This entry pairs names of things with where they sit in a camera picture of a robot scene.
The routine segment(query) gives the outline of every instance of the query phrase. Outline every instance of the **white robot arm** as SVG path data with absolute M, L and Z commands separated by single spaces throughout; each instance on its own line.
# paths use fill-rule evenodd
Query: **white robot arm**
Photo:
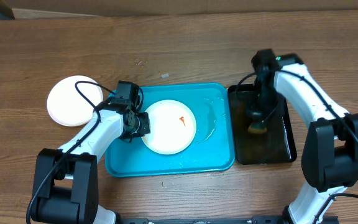
M 324 99 L 332 106 L 333 110 L 340 116 L 345 117 L 349 112 L 342 106 L 335 103 L 324 90 L 313 80 L 306 65 L 294 63 L 291 65 L 283 66 L 281 70 L 289 71 L 299 74 L 311 82 L 323 95 Z M 298 112 L 306 128 L 313 121 L 320 118 L 326 120 L 334 119 L 335 117 L 326 109 L 321 100 L 317 97 L 316 93 L 307 85 L 303 80 L 291 76 L 285 72 L 276 72 L 274 76 L 274 88 L 277 93 L 282 94 Z M 319 209 L 327 201 L 331 194 L 342 193 L 347 187 L 339 186 L 328 189 L 325 192 L 318 192 L 309 183 L 305 182 L 294 202 L 289 206 L 289 214 L 294 224 L 312 224 L 314 216 L 318 213 Z M 322 222 L 322 217 L 330 204 L 325 208 L 324 212 L 318 218 L 317 223 Z
M 321 223 L 332 204 L 332 195 L 343 193 L 358 180 L 358 145 L 350 134 L 351 131 L 358 139 L 358 114 L 349 114 L 335 103 L 295 54 L 276 57 L 270 49 L 261 50 L 251 62 L 259 94 L 256 102 L 249 105 L 250 114 L 262 114 L 262 118 L 256 119 L 264 121 L 264 114 L 278 105 L 276 93 L 279 93 L 308 128 L 301 161 L 306 182 L 296 200 L 285 208 L 283 223 Z M 335 148 L 335 139 L 346 143 Z
M 98 205 L 97 163 L 116 138 L 132 141 L 150 132 L 148 114 L 139 112 L 142 101 L 139 86 L 119 81 L 115 96 L 94 107 L 93 117 L 72 140 L 40 152 L 27 223 L 31 216 L 45 223 L 115 224 L 116 214 Z M 54 179 L 63 178 L 73 179 L 72 189 L 54 186 Z

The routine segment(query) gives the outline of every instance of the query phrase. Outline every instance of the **wooden table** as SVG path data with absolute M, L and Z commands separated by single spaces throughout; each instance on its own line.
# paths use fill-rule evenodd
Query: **wooden table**
M 24 223 L 38 152 L 81 129 L 47 113 L 47 95 L 62 78 L 87 75 L 110 88 L 118 80 L 229 86 L 265 48 L 300 55 L 326 92 L 358 113 L 358 11 L 0 21 L 0 223 Z M 298 151 L 292 164 L 115 179 L 101 161 L 100 204 L 127 218 L 279 215 L 305 181 L 307 130 L 293 108 L 290 117 Z M 358 183 L 349 192 L 358 193 Z M 328 215 L 358 223 L 358 199 L 339 198 Z

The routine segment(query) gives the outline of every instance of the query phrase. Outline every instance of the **black cable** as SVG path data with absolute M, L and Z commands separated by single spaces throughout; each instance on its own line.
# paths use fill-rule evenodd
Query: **black cable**
M 140 90 L 140 94 L 142 95 L 142 100 L 140 101 L 139 106 L 136 108 L 136 113 L 139 113 L 140 109 L 142 109 L 143 99 L 144 99 L 144 94 L 143 94 L 142 88 L 139 88 L 139 90 Z
M 327 103 L 327 101 L 324 99 L 324 97 L 321 95 L 321 93 L 317 90 L 317 88 L 311 83 L 309 82 L 304 76 L 301 76 L 299 74 L 293 73 L 293 72 L 289 72 L 289 71 L 285 71 L 285 70 L 272 70 L 272 72 L 283 72 L 289 75 L 292 75 L 294 77 L 299 78 L 300 80 L 304 81 L 306 84 L 308 84 L 310 86 L 310 88 L 314 91 L 314 93 L 318 96 L 318 98 L 321 100 L 321 102 L 323 103 L 323 105 L 327 108 L 327 110 L 336 118 L 338 119 L 341 124 L 346 128 L 346 131 L 351 135 L 352 139 L 356 142 L 356 144 L 358 145 L 358 138 L 357 136 L 354 134 L 353 130 L 346 124 L 346 122 L 331 108 L 331 105 L 329 105 Z M 320 208 L 320 210 L 318 211 L 318 213 L 314 216 L 314 221 L 313 224 L 315 224 L 318 221 L 318 218 L 320 217 L 320 215 L 324 212 L 324 210 L 327 208 L 328 204 L 330 203 L 331 200 L 334 200 L 336 197 L 352 197 L 352 198 L 358 198 L 357 194 L 349 194 L 349 193 L 336 193 L 336 194 L 332 194 L 329 196 L 329 198 L 327 199 L 327 201 L 325 201 L 324 205 Z
M 92 85 L 96 85 L 100 88 L 103 88 L 104 90 L 107 90 L 108 92 L 112 93 L 114 95 L 114 92 L 109 90 L 108 88 L 94 83 L 94 82 L 88 82 L 88 81 L 78 81 L 75 83 L 75 89 L 77 90 L 77 92 L 94 108 L 94 110 L 96 109 L 96 106 L 84 95 L 82 94 L 82 92 L 78 89 L 78 84 L 80 83 L 87 83 L 87 84 L 92 84 Z M 53 167 L 50 169 L 50 171 L 48 172 L 48 174 L 45 176 L 44 180 L 41 182 L 40 186 L 38 187 L 37 191 L 35 191 L 34 196 L 32 197 L 29 206 L 27 207 L 27 213 L 25 216 L 25 221 L 27 224 L 31 224 L 31 219 L 30 219 L 30 213 L 31 213 L 31 208 L 34 206 L 34 202 L 35 199 L 38 197 L 38 194 L 41 191 L 41 188 L 45 185 L 46 181 L 48 180 L 48 178 L 53 174 L 56 174 L 56 171 L 58 168 L 60 168 L 61 164 L 63 162 L 65 162 L 68 158 L 68 156 L 70 155 L 70 153 L 72 151 L 74 151 L 74 149 L 76 149 L 79 145 L 81 145 L 81 143 L 96 129 L 96 127 L 98 126 L 98 124 L 100 123 L 100 112 L 98 110 L 95 110 L 96 114 L 98 115 L 98 118 L 95 122 L 95 124 L 92 126 L 92 128 L 84 134 L 84 136 L 82 138 L 80 138 L 79 140 L 77 140 L 77 142 L 71 147 L 69 148 L 69 150 L 67 150 L 67 152 L 65 152 L 62 157 L 53 165 Z
M 242 82 L 244 82 L 246 79 L 248 79 L 249 77 L 252 77 L 256 75 L 256 72 L 252 72 L 249 75 L 246 75 L 244 78 L 242 78 L 242 80 L 239 81 L 239 83 L 236 85 L 236 90 L 234 91 L 234 93 L 236 94 L 236 96 L 238 96 L 238 92 L 239 92 L 239 86 L 241 85 Z
M 265 119 L 263 119 L 263 123 L 265 124 L 265 125 L 267 125 L 267 122 L 268 122 L 268 120 L 269 120 L 269 118 L 274 114 L 274 112 L 276 111 L 276 109 L 278 108 L 278 105 L 280 104 L 280 100 L 277 102 L 277 105 L 274 107 L 274 109 L 266 116 L 266 118 Z
M 104 90 L 110 92 L 110 93 L 113 94 L 113 95 L 116 94 L 115 92 L 111 91 L 110 89 L 108 89 L 108 88 L 106 88 L 106 87 L 104 87 L 104 86 L 102 86 L 102 85 L 100 85 L 100 84 L 98 84 L 98 83 L 89 82 L 89 81 L 78 81 L 78 82 L 75 83 L 75 86 L 76 86 L 75 89 L 76 89 L 77 92 L 78 92 L 84 99 L 86 99 L 86 100 L 87 100 L 87 97 L 85 97 L 84 94 L 82 94 L 82 92 L 77 88 L 77 84 L 79 84 L 79 83 L 87 83 L 87 84 L 96 85 L 96 86 L 98 86 L 98 87 L 100 87 L 100 88 L 102 88 L 102 89 L 104 89 Z

